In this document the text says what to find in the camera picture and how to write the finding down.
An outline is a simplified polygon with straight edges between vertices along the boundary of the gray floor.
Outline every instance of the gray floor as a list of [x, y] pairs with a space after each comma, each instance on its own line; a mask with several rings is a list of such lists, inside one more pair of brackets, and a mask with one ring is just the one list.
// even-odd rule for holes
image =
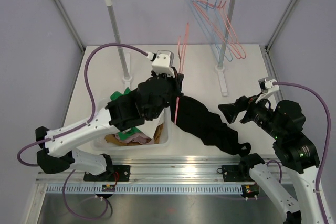
[[[291, 186], [286, 186], [286, 189], [293, 195]], [[92, 199], [78, 205], [88, 197], [67, 195], [69, 205], [76, 213], [93, 217], [104, 210], [104, 203]], [[67, 211], [61, 194], [47, 194], [38, 223], [283, 223], [268, 198], [248, 202], [237, 200], [239, 198], [223, 195], [113, 195], [109, 198], [112, 215], [109, 209], [102, 219], [86, 221]]]

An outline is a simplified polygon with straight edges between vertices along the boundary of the perforated metal strip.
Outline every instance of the perforated metal strip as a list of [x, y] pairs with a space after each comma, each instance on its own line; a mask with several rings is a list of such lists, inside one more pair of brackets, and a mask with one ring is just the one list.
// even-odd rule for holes
[[[49, 184], [47, 193], [62, 193], [63, 184]], [[114, 194], [242, 194], [241, 185], [129, 185], [118, 184]], [[111, 194], [102, 191], [102, 184], [69, 184], [67, 194]]]

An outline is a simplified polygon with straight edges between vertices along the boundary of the white rack foot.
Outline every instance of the white rack foot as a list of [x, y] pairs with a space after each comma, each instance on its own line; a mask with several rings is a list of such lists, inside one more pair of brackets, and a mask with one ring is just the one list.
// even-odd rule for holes
[[131, 54], [129, 52], [125, 53], [125, 61], [128, 69], [128, 73], [130, 74], [130, 78], [125, 79], [125, 76], [122, 77], [122, 81], [125, 84], [125, 89], [129, 88], [131, 89], [131, 82], [133, 80], [132, 74], [131, 74]]
[[219, 81], [219, 86], [220, 90], [222, 93], [222, 96], [227, 97], [229, 94], [227, 92], [227, 87], [226, 87], [226, 82], [225, 82], [225, 77], [224, 77], [224, 66], [220, 68], [218, 65], [215, 66], [215, 71], [217, 72], [218, 75], [218, 81]]

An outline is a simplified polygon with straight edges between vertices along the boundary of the pink cloth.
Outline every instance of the pink cloth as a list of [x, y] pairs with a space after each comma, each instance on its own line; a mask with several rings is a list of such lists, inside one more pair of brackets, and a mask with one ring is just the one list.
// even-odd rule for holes
[[131, 135], [130, 137], [126, 138], [125, 140], [120, 140], [119, 136], [116, 134], [115, 135], [116, 139], [119, 140], [119, 142], [121, 143], [125, 143], [128, 144], [130, 142], [138, 142], [139, 144], [154, 144], [154, 139], [150, 140], [148, 143], [148, 138], [145, 134], [143, 134], [142, 132], [136, 132], [133, 135]]

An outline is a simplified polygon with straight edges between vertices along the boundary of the rack pole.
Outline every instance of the rack pole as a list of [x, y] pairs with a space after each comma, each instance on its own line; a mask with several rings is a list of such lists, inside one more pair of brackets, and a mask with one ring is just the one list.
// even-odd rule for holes
[[[229, 3], [229, 8], [228, 8], [228, 11], [227, 11], [227, 22], [226, 22], [226, 27], [225, 27], [225, 39], [224, 41], [227, 41], [228, 39], [228, 36], [229, 36], [229, 32], [230, 32], [230, 25], [231, 24], [231, 20], [232, 20], [232, 14], [233, 14], [233, 10], [234, 10], [234, 7], [235, 7], [235, 3], [236, 3], [236, 0], [230, 0], [230, 3]], [[220, 70], [220, 69], [223, 69], [223, 62], [224, 62], [224, 54], [225, 54], [225, 51], [226, 51], [226, 43], [222, 43], [222, 47], [221, 47], [221, 53], [219, 55], [219, 63], [218, 63], [218, 66], [217, 66], [217, 69]]]
[[[105, 0], [105, 3], [106, 3], [106, 6], [107, 6], [107, 9], [109, 11], [109, 16], [110, 16], [110, 20], [111, 20], [111, 25], [112, 25], [115, 41], [116, 41], [116, 43], [121, 43], [119, 30], [118, 30], [118, 25], [117, 25], [117, 21], [115, 19], [115, 14], [114, 14], [113, 6], [112, 6], [112, 0]], [[128, 72], [124, 50], [123, 50], [122, 47], [117, 47], [117, 49], [118, 49], [118, 54], [119, 54], [119, 57], [120, 57], [122, 70], [124, 72], [123, 80], [125, 82], [130, 81], [132, 77], [130, 76], [130, 74]]]

